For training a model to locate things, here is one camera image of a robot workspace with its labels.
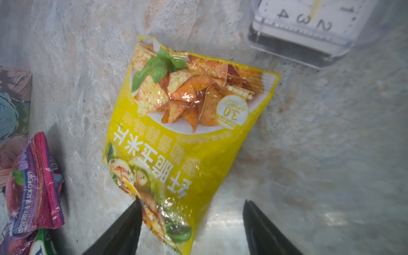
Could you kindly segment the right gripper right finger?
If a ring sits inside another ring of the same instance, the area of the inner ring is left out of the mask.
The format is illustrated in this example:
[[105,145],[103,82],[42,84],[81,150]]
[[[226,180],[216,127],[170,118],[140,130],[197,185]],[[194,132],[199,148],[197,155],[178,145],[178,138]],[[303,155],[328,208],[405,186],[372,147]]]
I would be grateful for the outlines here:
[[251,200],[244,203],[243,223],[251,255],[302,255]]

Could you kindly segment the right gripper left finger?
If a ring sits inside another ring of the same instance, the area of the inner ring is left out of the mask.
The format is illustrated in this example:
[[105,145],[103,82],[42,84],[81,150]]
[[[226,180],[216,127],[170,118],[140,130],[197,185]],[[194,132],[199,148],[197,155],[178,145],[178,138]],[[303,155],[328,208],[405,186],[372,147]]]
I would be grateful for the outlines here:
[[142,209],[136,199],[90,247],[85,255],[135,255],[142,225]]

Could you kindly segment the yellow chips bag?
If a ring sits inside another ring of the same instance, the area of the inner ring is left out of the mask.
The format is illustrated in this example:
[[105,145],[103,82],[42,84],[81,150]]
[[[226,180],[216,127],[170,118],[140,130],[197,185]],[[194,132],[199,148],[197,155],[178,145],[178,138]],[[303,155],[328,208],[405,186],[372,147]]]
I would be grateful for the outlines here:
[[272,99],[273,71],[139,37],[110,119],[102,162],[149,230],[191,253],[211,200]]

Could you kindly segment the floral paper gift bag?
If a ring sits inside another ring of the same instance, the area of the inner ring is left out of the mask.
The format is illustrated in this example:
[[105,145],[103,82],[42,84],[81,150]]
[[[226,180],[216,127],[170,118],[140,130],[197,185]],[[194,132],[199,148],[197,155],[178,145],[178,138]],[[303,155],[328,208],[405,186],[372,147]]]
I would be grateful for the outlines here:
[[33,75],[1,66],[1,187],[28,141]]

